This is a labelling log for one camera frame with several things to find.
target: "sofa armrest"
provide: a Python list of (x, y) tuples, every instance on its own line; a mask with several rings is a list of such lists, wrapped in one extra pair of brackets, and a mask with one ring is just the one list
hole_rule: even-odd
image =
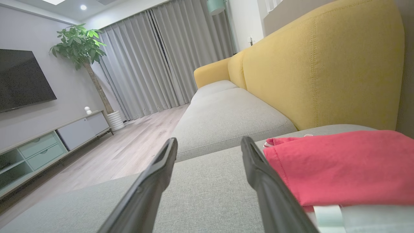
[(194, 71), (194, 79), (200, 88), (210, 83), (221, 80), (230, 80), (227, 64), (230, 58), (202, 66)]

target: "curtain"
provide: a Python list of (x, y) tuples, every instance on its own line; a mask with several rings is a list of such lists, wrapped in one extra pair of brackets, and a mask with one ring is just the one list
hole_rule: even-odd
[(102, 29), (101, 67), (127, 120), (189, 103), (196, 68), (232, 55), (225, 13), (174, 0)]
[(207, 0), (174, 0), (152, 9), (171, 68), (189, 102), (197, 86), (194, 70), (233, 55), (225, 12), (210, 16)]

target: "laminate flooring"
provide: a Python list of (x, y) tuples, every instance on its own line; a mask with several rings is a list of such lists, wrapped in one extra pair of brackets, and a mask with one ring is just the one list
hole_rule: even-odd
[(0, 201), (0, 228), (34, 204), (143, 171), (170, 138), (187, 105), (130, 121), (74, 152)]

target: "cabinet drawer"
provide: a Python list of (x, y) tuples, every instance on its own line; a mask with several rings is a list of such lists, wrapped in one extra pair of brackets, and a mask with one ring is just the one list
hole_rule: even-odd
[(40, 152), (39, 154), (35, 155), (33, 158), (30, 158), (27, 162), (29, 162), (29, 164), (31, 165), (33, 170), (37, 170), (41, 166), (47, 164), (52, 159), (60, 156), (63, 153), (64, 153), (64, 151), (60, 147), (60, 145), (56, 144), (56, 145), (50, 147), (49, 149), (44, 150), (44, 151)]
[(28, 158), (49, 146), (56, 144), (57, 141), (52, 133), (31, 141), (23, 146), (19, 147), (20, 152), (25, 158)]

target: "yellow sofa backrest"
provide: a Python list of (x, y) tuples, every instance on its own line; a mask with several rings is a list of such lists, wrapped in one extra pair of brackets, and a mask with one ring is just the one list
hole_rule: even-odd
[(330, 124), (395, 129), (404, 29), (393, 0), (329, 3), (242, 57), (247, 90), (298, 130)]
[(243, 58), (246, 51), (247, 49), (232, 56), (228, 63), (228, 69), (230, 81), (236, 84), (238, 87), (247, 90), (243, 72)]

